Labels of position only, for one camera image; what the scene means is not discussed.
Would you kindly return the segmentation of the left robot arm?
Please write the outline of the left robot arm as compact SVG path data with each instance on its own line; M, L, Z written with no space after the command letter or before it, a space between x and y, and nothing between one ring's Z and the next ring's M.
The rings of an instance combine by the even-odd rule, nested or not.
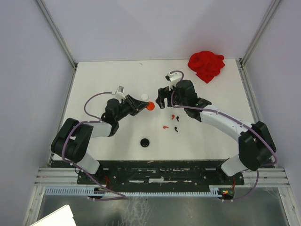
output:
M128 115L135 116L150 105L126 95L120 101L109 99L105 112L95 121L78 121L68 118L52 141L50 150L64 161L83 172L88 179L98 184L103 181L104 172L98 160L88 152L89 141L95 137L112 137L119 129L119 121Z

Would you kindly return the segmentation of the orange round earbud case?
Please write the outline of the orange round earbud case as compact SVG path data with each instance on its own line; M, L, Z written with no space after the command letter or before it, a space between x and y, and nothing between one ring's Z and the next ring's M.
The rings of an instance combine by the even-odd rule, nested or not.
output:
M149 101L146 109L149 111L153 111L155 109L155 104L153 102Z

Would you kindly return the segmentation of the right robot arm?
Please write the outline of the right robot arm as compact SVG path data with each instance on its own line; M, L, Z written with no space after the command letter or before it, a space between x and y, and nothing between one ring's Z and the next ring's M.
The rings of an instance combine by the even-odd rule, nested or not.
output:
M156 103L161 109L182 108L189 117L217 128L238 143L238 153L226 159L216 172L216 180L221 184L227 184L244 170L256 171L277 163L277 150L265 123L244 122L220 111L210 101L198 97L189 80L159 88Z

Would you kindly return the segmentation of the white round earbud case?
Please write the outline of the white round earbud case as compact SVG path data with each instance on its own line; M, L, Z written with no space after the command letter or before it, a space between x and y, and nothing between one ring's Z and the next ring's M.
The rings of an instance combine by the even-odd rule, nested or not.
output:
M147 94L141 94L140 99L142 101L148 101L149 100L149 95L147 95Z

